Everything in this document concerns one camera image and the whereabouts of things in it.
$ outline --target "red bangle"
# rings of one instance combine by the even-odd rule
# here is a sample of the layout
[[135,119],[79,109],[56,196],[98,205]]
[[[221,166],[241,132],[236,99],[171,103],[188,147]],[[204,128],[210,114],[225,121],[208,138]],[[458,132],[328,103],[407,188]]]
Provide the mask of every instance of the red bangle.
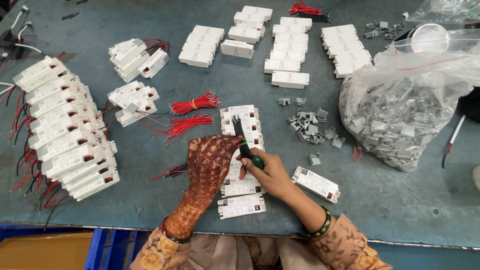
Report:
[[177,243],[177,244],[180,244],[180,245],[185,245],[185,244],[188,244],[190,243],[190,241],[192,240],[192,234],[190,234],[190,236],[187,238],[187,239],[180,239],[180,238],[176,238],[176,237],[173,237],[172,235],[170,235],[168,232],[167,232],[167,229],[165,228],[165,221],[167,220],[169,216],[167,216],[163,221],[162,221],[162,224],[160,225],[160,231],[162,232],[162,234],[172,240],[173,242]]

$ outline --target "white cable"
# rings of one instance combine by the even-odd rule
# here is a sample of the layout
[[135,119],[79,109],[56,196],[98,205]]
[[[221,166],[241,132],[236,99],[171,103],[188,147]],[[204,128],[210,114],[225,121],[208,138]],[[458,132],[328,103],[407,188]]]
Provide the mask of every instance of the white cable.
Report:
[[3,91],[0,92],[0,96],[3,95],[3,93],[7,92],[8,90],[10,90],[11,88],[13,87],[13,85]]
[[27,27],[28,27],[29,25],[31,25],[31,24],[32,24],[32,22],[26,23],[25,26],[22,27],[22,29],[20,30],[20,32],[18,32],[18,41],[19,41],[19,42],[20,42],[20,38],[21,38],[21,36],[22,36],[22,32],[23,32],[25,29],[27,29]]
[[452,144],[453,141],[455,141],[456,135],[458,134],[458,131],[460,130],[460,127],[462,126],[463,121],[465,120],[465,117],[466,115],[463,115],[462,118],[460,119],[460,122],[458,122],[458,125],[456,125],[456,129],[453,132],[452,138],[450,139],[450,144]]
[[25,45],[25,44],[15,43],[15,46],[20,46],[20,47],[25,47],[25,48],[29,48],[29,49],[34,49],[34,50],[38,51],[39,53],[42,53],[42,51],[40,51],[39,49],[37,49],[37,48],[35,48],[35,47],[32,47],[32,46]]
[[23,11],[20,11],[20,13],[18,13],[17,15],[17,18],[15,19],[15,22],[13,22],[12,26],[10,27],[10,29],[13,29],[15,27],[15,25],[17,24],[18,22],[18,19],[20,19],[20,16],[22,16],[24,12]]

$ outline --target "green screwdriver handle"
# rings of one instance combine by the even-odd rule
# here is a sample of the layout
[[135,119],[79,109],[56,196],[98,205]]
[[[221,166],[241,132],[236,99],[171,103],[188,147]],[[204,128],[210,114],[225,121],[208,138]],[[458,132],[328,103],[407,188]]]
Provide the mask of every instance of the green screwdriver handle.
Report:
[[264,161],[259,156],[257,156],[257,155],[253,156],[252,157],[252,162],[260,170],[265,169]]

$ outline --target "bangle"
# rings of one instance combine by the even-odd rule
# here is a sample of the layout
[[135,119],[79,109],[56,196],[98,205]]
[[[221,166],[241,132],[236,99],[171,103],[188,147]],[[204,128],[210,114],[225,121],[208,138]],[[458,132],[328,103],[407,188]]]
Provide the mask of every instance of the bangle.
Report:
[[322,236],[327,230],[328,230],[328,227],[330,227],[330,223],[332,221],[332,215],[330,214],[330,211],[327,210],[327,208],[323,207],[322,208],[325,210],[325,213],[326,213],[326,218],[325,218],[325,223],[324,225],[316,232],[314,233],[307,233],[307,236],[310,237],[310,238],[316,238],[316,237],[320,237]]
[[180,239],[180,238],[176,238],[176,237],[173,237],[172,235],[170,235],[168,232],[167,232],[167,229],[165,228],[165,221],[167,220],[169,216],[167,216],[163,221],[162,221],[162,224],[160,225],[160,231],[162,232],[162,234],[172,240],[173,242],[177,243],[177,244],[180,244],[180,245],[185,245],[185,244],[188,244],[190,243],[190,241],[192,240],[192,234],[193,232],[190,234],[190,236],[187,238],[187,239]]

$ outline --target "rubber band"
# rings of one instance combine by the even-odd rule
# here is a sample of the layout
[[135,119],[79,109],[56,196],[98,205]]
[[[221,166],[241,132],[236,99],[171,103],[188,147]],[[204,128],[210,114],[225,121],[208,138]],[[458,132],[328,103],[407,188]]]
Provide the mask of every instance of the rubber band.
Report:
[[[359,150],[360,155],[359,155],[359,157],[358,157],[357,159],[355,159],[355,154],[357,153],[357,149]],[[354,147],[353,147],[353,150],[354,150],[353,155],[352,155],[353,161],[359,161],[359,160],[360,160],[360,157],[361,157],[361,155],[362,155],[361,149],[358,148],[358,147],[356,147],[356,146],[354,146]]]

